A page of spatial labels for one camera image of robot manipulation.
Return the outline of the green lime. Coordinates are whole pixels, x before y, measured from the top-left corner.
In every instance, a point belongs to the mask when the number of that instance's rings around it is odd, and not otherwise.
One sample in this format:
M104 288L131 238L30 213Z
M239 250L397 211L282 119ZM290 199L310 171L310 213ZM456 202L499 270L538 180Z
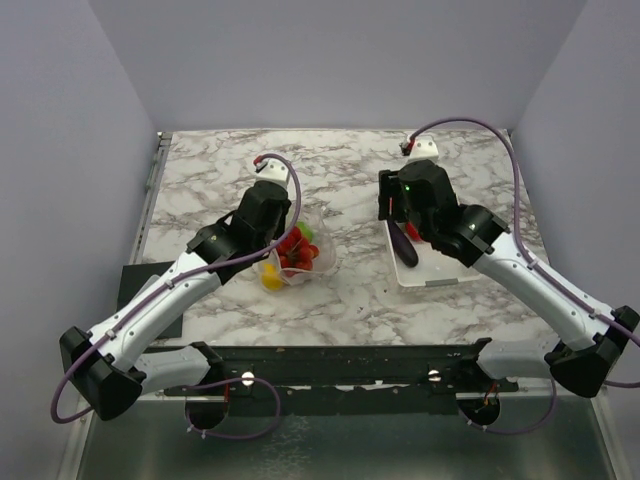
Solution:
M309 242L313 241L314 233L311 228L304 222L297 222L296 227L300 230L302 236L304 236Z

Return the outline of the red cherry tomatoes bunch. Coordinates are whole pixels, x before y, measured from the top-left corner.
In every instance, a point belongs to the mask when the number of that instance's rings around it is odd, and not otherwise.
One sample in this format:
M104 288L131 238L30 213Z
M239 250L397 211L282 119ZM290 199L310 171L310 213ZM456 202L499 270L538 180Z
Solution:
M295 226L287 238L277 246L280 267L288 275L296 270L312 271L314 260L319 256L319 248L301 235Z

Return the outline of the clear zip top bag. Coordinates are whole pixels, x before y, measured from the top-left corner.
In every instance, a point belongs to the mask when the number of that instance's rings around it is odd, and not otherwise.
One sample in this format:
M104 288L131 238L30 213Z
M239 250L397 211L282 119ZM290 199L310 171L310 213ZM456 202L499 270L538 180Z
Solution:
M292 233L254 269L262 287L275 292L329 274L336 259L321 209L303 207Z

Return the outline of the yellow lemon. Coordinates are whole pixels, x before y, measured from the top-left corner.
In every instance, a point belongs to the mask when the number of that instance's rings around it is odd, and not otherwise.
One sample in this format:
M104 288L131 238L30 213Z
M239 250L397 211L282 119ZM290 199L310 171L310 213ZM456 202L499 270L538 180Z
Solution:
M284 286L277 268L272 264L265 264L263 266L260 281L264 288L269 291L278 291Z

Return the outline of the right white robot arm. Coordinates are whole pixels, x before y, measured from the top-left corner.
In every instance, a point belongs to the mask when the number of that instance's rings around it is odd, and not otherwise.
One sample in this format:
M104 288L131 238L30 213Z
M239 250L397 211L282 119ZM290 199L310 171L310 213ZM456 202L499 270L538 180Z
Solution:
M481 391L494 379L550 378L571 393L595 397L633 339L639 315L578 289L528 252L488 208L461 204L447 172L428 159L378 174L378 217L407 221L439 253L494 280L544 320L554 348L489 343L459 367L461 383Z

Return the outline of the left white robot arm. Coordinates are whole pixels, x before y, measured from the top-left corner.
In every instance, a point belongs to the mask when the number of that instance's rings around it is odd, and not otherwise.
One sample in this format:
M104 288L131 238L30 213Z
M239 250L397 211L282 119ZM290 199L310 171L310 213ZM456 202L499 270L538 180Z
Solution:
M117 418L145 393L189 385L206 395L218 388L221 371L210 348L145 351L193 304L266 256L285 231L290 206L283 183L256 181L236 210L201 228L121 310L87 331L71 327L61 335L64 380L100 419Z

